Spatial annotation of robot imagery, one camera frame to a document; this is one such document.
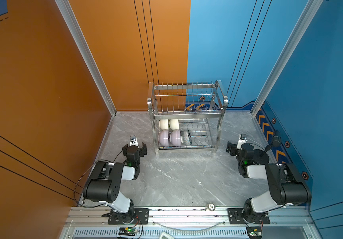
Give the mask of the cream white bowl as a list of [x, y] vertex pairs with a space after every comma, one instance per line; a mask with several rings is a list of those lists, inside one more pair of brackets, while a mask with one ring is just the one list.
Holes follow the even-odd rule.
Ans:
[[169, 130], [169, 120], [161, 119], [158, 122], [160, 130]]
[[178, 119], [169, 120], [169, 127], [171, 130], [179, 129], [179, 120]]

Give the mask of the dark blue patterned bowl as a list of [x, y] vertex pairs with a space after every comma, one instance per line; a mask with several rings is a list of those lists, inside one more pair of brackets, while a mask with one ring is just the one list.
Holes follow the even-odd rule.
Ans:
[[186, 146], [192, 146], [192, 140], [189, 130], [185, 130], [181, 133], [181, 142]]

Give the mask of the lilac bowl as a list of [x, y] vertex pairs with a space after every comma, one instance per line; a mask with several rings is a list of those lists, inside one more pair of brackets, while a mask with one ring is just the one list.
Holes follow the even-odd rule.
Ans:
[[158, 135], [158, 141], [161, 146], [169, 147], [169, 131], [168, 129], [162, 130]]
[[181, 146], [181, 132], [179, 129], [174, 130], [170, 134], [170, 142], [175, 147]]

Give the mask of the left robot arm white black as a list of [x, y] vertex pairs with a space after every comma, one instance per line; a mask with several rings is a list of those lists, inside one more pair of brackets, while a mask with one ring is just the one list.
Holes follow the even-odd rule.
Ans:
[[136, 218], [132, 199], [120, 192], [123, 180], [136, 180], [140, 174], [141, 158], [147, 155], [147, 145], [139, 146], [136, 141], [123, 147], [124, 162], [98, 161], [92, 167], [82, 191], [84, 199], [108, 206], [111, 213], [105, 217], [112, 218], [114, 223], [129, 224]]

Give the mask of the stainless steel dish rack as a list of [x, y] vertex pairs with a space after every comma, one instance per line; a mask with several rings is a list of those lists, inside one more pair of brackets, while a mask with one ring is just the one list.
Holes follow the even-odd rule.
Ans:
[[[155, 154], [171, 150], [210, 150], [217, 152], [223, 118], [229, 100], [220, 80], [209, 83], [149, 83], [147, 106]], [[181, 142], [163, 147], [158, 141], [159, 120], [178, 119], [182, 133], [189, 130], [192, 146]]]

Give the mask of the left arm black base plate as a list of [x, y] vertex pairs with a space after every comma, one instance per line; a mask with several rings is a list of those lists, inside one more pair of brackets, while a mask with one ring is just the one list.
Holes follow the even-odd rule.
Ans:
[[135, 208], [129, 210], [127, 213], [117, 213], [111, 212], [108, 219], [109, 225], [134, 225], [136, 223], [141, 223], [142, 225], [147, 225], [149, 221], [148, 208]]

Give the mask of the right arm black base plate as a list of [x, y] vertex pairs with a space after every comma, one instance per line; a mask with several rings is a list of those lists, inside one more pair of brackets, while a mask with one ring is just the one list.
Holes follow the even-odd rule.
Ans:
[[268, 213], [250, 213], [244, 212], [243, 208], [228, 208], [227, 209], [229, 222], [231, 225], [240, 224], [270, 224], [270, 218]]

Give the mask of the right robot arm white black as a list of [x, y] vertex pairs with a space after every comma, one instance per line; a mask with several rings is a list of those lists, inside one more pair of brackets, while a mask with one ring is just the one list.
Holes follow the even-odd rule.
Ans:
[[254, 149], [244, 140], [237, 144], [227, 143], [226, 152], [236, 157], [241, 176], [266, 180], [269, 187], [260, 196], [247, 199], [243, 209], [228, 209], [231, 224], [269, 224], [268, 212], [284, 206], [310, 203], [310, 189], [294, 164], [269, 163], [267, 152], [280, 145], [280, 140], [264, 149]]

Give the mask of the cream white bowl top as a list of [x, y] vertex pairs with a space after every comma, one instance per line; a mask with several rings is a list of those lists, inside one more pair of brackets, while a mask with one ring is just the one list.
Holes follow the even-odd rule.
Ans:
[[158, 122], [160, 130], [169, 130], [169, 120], [161, 119]]

